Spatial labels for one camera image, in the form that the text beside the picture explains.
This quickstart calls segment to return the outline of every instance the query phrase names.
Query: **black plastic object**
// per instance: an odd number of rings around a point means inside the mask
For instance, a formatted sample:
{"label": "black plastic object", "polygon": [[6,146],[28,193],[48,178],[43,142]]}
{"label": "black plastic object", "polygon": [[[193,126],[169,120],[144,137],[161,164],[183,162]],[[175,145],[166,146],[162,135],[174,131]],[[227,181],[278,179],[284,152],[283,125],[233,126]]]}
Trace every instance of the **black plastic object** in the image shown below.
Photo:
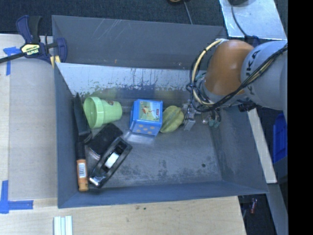
{"label": "black plastic object", "polygon": [[[94,167],[89,177],[89,181],[93,183],[97,188],[101,188],[103,184],[119,168],[119,166],[122,164],[132,148],[133,147],[130,144],[126,143],[120,137],[116,138],[109,146],[107,151],[101,156],[97,165]],[[114,164],[110,168],[108,168],[105,166],[105,163],[113,153],[117,154],[118,158],[114,162]]]}
{"label": "black plastic object", "polygon": [[78,141],[84,141],[87,143],[91,137],[91,129],[88,125],[87,118],[83,109],[82,101],[79,94],[76,94],[76,97],[73,99],[74,102],[74,114],[78,131]]}
{"label": "black plastic object", "polygon": [[111,143],[122,134],[123,132],[118,127],[112,123],[108,123],[90,141],[89,148],[101,155],[108,149]]}

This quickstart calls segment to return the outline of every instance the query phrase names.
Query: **cable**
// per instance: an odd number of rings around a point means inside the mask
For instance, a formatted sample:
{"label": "cable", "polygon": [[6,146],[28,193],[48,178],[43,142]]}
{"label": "cable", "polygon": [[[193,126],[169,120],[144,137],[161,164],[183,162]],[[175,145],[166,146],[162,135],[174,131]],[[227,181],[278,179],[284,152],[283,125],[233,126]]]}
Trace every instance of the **cable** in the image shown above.
{"label": "cable", "polygon": [[184,0],[184,5],[185,5],[186,11],[187,11],[187,15],[188,15],[188,18],[189,18],[190,24],[193,24],[193,23],[192,23],[192,20],[191,20],[191,16],[190,16],[190,14],[189,14],[188,7],[187,7],[187,4],[186,4],[185,0]]}
{"label": "cable", "polygon": [[245,38],[246,38],[246,37],[251,37],[251,36],[249,36],[249,35],[246,34],[246,32],[241,28],[240,24],[238,23],[237,18],[236,18],[236,16],[235,16],[233,3],[234,3],[234,0],[231,0],[231,3],[230,3],[230,5],[231,5],[231,14],[232,14],[232,16],[233,16],[233,18],[234,18],[234,21],[235,21],[237,27],[238,27],[238,28],[240,29],[240,31],[243,33],[243,35],[245,36]]}

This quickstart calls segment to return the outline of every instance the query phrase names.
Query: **toy box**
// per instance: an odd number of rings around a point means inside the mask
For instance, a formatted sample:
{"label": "toy box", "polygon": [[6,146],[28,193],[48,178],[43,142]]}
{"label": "toy box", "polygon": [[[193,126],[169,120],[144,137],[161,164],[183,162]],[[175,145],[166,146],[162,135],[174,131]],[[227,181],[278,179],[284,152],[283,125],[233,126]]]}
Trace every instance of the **toy box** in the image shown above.
{"label": "toy box", "polygon": [[162,127],[162,108],[162,101],[136,100],[131,111],[131,131],[156,136]]}

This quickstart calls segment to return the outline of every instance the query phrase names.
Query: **metal plate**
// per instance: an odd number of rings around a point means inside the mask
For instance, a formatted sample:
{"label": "metal plate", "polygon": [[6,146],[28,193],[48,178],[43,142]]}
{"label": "metal plate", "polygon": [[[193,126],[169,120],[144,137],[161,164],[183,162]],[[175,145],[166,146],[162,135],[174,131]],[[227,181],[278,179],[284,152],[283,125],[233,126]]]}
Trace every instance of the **metal plate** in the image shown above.
{"label": "metal plate", "polygon": [[274,0],[219,0],[229,37],[243,38],[238,24],[249,36],[267,40],[286,40]]}

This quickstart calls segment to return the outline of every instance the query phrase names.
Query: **blue box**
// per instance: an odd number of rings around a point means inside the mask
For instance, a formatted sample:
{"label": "blue box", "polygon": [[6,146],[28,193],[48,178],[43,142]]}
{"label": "blue box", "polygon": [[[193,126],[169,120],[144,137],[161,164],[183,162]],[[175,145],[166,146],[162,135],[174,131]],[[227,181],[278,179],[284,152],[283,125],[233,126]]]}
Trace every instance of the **blue box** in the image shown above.
{"label": "blue box", "polygon": [[273,127],[273,164],[288,154],[287,124],[283,113],[279,114]]}
{"label": "blue box", "polygon": [[131,111],[131,131],[156,136],[162,127],[162,112],[162,101],[137,99]]}

